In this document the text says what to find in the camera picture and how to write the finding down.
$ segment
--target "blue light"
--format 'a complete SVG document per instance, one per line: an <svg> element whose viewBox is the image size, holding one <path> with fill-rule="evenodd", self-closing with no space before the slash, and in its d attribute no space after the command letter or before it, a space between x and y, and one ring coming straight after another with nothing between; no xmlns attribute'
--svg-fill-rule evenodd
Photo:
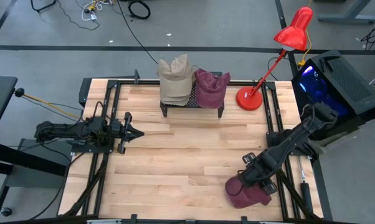
<svg viewBox="0 0 375 224"><path fill-rule="evenodd" d="M308 68L305 69L305 71L304 71L303 74L306 74L306 73L308 73L308 72L310 72L310 71L312 71L312 70L313 70L313 67L312 67L312 66L309 66Z"/></svg>
<svg viewBox="0 0 375 224"><path fill-rule="evenodd" d="M306 92L305 86L302 85L302 83L300 83L300 86L301 86L301 88L304 90L304 92Z"/></svg>

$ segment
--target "wheel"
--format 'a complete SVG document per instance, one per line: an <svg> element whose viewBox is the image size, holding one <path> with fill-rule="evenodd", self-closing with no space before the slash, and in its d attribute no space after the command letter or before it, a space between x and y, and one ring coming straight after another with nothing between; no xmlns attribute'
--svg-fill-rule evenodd
<svg viewBox="0 0 375 224"><path fill-rule="evenodd" d="M0 211L0 214L5 216L5 217L8 217L10 215L12 215L12 210L10 208L1 208L1 211Z"/></svg>

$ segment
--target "concrete floor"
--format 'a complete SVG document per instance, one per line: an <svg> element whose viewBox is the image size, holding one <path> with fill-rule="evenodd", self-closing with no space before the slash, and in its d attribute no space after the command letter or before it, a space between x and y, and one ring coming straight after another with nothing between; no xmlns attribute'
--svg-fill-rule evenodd
<svg viewBox="0 0 375 224"><path fill-rule="evenodd" d="M66 13L80 26L95 26L92 22L81 20L81 9L75 1L59 1ZM10 2L0 0L0 18ZM39 7L51 0L34 2ZM135 19L130 22L130 26L145 46L170 45L170 51L151 52L156 60L163 58L170 61L184 53L174 51L172 47L279 48L273 41L273 36L280 30L274 1L152 0L146 3L151 8L151 17L147 21ZM311 7L315 18L322 13L344 13L352 3L325 3L318 0ZM287 23L290 23L299 7L307 4L307 0L282 0ZM126 11L126 3L121 5ZM375 0L369 3L363 14L375 16ZM58 4L38 14L31 9L29 1L17 0L0 29L0 45L139 46L121 15L109 6L103 6L97 16L100 27L95 31L87 31L71 24ZM374 26L324 24L313 19L308 31L314 49L359 51L363 50L363 43L356 39L364 37ZM267 71L268 60L277 56L275 53L261 52L203 51L190 51L188 55L193 65L206 70L230 72L232 79L236 80L258 79ZM301 57L295 54L297 61ZM366 80L375 77L375 55L358 55L353 51L353 54L345 57ZM156 78L156 67L143 51L67 48L0 50L0 75L17 77L17 88L23 87L26 93L47 101L77 107L82 78L131 75L134 69L138 69L142 78ZM292 72L288 61L283 60L273 74L279 80L290 80ZM12 98L0 122L0 143L18 145L21 138L32 139L36 125L45 120L70 122L26 100ZM360 140L360 143L342 146L341 150L321 156L331 214L336 221L375 223L375 121L367 124L355 140ZM3 179L0 175L0 186ZM358 182L361 183L360 187L355 187ZM4 205L13 208L14 214L10 217L0 216L0 222L34 216L52 200L56 191L42 188L11 189ZM58 206L57 200L41 217L53 217Z"/></svg>

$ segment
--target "wooden table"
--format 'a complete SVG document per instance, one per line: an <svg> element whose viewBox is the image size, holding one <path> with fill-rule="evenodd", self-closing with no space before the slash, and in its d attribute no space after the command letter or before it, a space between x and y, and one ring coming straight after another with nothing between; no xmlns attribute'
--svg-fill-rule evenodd
<svg viewBox="0 0 375 224"><path fill-rule="evenodd" d="M106 79L92 80L84 118L92 116L97 101L103 101L106 84ZM284 128L292 128L300 122L292 84L275 84ZM240 109L235 102L239 88L228 86L221 119L217 110L179 108L170 108L164 118L159 85L122 85L117 117L122 119L129 111L134 128L144 131L145 136L127 143L126 154L110 155L99 217L130 218L138 214L143 219L240 220L247 216L249 220L282 220L277 193L267 206L259 203L243 209L234 208L225 196L226 180L245 168L241 157L249 152L259 154L267 147L264 107L256 111ZM277 130L270 92L268 97ZM83 155L70 168L59 214L66 212L84 190L91 159L92 154ZM301 160L314 213L322 217L310 161L305 157ZM298 158L290 156L290 161L300 192ZM89 213L93 212L95 194L94 189ZM289 217L293 217L286 188L285 195Z"/></svg>

